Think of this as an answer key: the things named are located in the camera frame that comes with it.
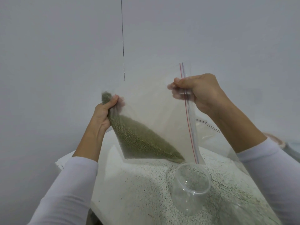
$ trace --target white sleeve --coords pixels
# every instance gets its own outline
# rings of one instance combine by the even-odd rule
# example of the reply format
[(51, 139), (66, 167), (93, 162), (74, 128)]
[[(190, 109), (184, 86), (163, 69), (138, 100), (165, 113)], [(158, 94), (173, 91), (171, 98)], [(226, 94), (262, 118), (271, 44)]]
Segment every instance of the white sleeve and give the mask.
[(300, 163), (271, 139), (237, 154), (283, 224), (300, 224)]
[(71, 157), (40, 201), (29, 224), (85, 225), (97, 172), (96, 161)]

